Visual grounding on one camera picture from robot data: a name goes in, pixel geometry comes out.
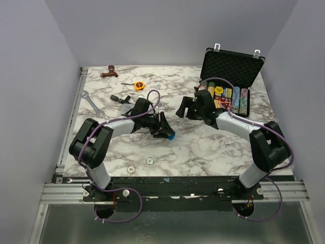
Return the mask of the red gold card deck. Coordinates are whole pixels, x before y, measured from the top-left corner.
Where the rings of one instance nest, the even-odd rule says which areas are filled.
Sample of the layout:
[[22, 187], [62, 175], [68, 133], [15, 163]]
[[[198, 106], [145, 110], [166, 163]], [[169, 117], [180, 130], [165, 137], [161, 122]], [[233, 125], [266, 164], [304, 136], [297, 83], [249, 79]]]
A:
[[228, 100], [214, 100], [216, 108], [222, 108], [228, 110], [231, 107], [232, 102]]

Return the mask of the yellow round dealer chip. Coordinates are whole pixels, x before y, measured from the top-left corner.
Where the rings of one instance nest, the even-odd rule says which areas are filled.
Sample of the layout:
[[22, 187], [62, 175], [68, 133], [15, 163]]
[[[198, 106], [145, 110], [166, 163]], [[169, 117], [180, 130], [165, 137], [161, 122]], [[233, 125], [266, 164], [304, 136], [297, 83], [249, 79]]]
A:
[[214, 91], [217, 96], [221, 96], [224, 92], [224, 88], [221, 86], [217, 86]]

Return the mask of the white green poker chip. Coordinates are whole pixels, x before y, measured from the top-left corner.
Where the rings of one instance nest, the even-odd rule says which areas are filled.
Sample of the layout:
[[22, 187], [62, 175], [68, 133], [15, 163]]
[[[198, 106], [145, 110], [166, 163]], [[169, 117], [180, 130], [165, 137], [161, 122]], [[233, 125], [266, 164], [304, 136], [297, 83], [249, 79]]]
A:
[[154, 163], [154, 158], [153, 157], [148, 157], [145, 162], [146, 162], [147, 165], [152, 165]]

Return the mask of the white red poker chip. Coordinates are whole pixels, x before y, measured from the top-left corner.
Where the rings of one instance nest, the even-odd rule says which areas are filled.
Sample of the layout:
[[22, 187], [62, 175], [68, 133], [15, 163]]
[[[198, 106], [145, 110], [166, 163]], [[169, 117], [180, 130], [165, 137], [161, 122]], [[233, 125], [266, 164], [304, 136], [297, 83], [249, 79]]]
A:
[[128, 168], [127, 168], [127, 172], [129, 173], [129, 174], [133, 174], [133, 173], [135, 173], [135, 167], [134, 166], [128, 166]]

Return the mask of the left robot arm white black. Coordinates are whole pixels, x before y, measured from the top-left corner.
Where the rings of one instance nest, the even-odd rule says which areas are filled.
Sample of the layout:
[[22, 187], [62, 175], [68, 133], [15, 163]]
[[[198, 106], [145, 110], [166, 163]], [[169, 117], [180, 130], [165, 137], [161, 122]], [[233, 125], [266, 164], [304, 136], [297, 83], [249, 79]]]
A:
[[172, 140], [175, 137], [164, 113], [154, 113], [153, 105], [144, 98], [137, 99], [129, 114], [112, 121], [100, 124], [92, 118], [86, 119], [74, 137], [69, 154], [85, 169], [100, 200], [109, 200], [113, 193], [109, 185], [111, 177], [104, 165], [110, 141], [142, 128], [147, 128], [153, 138]]

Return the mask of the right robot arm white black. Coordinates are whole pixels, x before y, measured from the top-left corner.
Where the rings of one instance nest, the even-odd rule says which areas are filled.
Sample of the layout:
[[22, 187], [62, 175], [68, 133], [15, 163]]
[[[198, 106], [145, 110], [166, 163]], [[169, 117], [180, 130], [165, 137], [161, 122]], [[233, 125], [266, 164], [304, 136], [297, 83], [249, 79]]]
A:
[[250, 143], [253, 163], [234, 185], [234, 194], [239, 199], [251, 195], [252, 187], [261, 179], [286, 159], [293, 158], [288, 142], [276, 122], [258, 123], [236, 116], [227, 109], [216, 108], [207, 90], [195, 92], [194, 98], [183, 97], [176, 115], [202, 120], [208, 126], [233, 133]]

